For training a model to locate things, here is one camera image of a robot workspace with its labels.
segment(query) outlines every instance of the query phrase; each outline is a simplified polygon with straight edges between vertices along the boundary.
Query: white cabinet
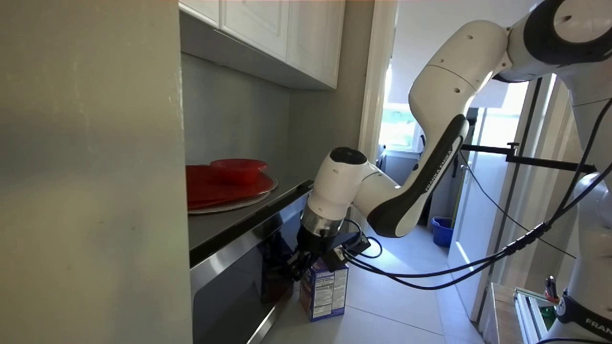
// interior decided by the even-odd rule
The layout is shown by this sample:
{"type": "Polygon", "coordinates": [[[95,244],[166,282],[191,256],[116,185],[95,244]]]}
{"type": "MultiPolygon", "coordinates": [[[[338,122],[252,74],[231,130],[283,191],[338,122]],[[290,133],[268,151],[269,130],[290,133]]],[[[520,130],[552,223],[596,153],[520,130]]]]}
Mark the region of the white cabinet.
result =
{"type": "Polygon", "coordinates": [[[336,86],[344,0],[300,0],[289,7],[289,65],[336,86]]]}
{"type": "Polygon", "coordinates": [[[180,9],[208,23],[218,24],[220,0],[180,0],[180,9]]]}
{"type": "Polygon", "coordinates": [[[222,30],[285,61],[289,0],[222,0],[222,30]]]}

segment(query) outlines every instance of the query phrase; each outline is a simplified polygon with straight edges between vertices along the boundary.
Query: box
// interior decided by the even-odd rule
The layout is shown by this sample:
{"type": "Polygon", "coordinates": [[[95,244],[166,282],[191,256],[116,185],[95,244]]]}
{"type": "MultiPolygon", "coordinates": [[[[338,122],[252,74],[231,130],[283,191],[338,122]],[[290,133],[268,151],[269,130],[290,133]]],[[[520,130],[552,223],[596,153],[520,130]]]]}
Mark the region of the box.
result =
{"type": "Polygon", "coordinates": [[[333,258],[317,260],[300,281],[300,302],[310,321],[344,313],[348,267],[333,258]]]}

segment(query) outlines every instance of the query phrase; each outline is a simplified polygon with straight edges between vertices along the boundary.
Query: kitchen cabinet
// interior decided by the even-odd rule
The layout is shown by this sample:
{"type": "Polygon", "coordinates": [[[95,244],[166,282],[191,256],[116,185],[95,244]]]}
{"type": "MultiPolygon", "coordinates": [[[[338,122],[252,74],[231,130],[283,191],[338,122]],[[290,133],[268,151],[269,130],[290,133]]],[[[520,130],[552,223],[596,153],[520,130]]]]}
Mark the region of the kitchen cabinet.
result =
{"type": "Polygon", "coordinates": [[[342,44],[344,0],[289,5],[289,65],[334,88],[342,44]]]}
{"type": "Polygon", "coordinates": [[[180,9],[204,21],[208,24],[218,24],[220,0],[180,0],[180,9]]]}
{"type": "Polygon", "coordinates": [[[180,9],[187,55],[287,88],[336,86],[344,0],[181,0],[180,9]]]}

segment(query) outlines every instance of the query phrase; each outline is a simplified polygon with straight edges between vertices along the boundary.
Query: trash can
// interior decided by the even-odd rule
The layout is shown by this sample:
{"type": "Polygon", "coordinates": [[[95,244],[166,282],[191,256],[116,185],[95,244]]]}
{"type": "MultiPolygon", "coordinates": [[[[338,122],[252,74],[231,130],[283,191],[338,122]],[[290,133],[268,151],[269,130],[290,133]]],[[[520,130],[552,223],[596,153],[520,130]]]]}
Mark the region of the trash can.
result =
{"type": "Polygon", "coordinates": [[[447,218],[432,218],[434,242],[438,246],[449,246],[453,239],[451,219],[447,218]]]}

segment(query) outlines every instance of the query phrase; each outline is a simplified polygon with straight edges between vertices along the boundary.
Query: oven door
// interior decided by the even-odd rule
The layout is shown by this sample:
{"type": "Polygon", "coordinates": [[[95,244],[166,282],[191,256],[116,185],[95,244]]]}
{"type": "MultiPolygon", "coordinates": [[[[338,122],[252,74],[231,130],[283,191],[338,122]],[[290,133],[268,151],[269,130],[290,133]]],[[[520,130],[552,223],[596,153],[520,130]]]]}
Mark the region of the oven door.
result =
{"type": "Polygon", "coordinates": [[[304,206],[304,189],[287,193],[241,221],[241,229],[231,227],[239,233],[231,242],[191,263],[195,344],[243,344],[266,336],[292,290],[285,261],[304,206]]]}

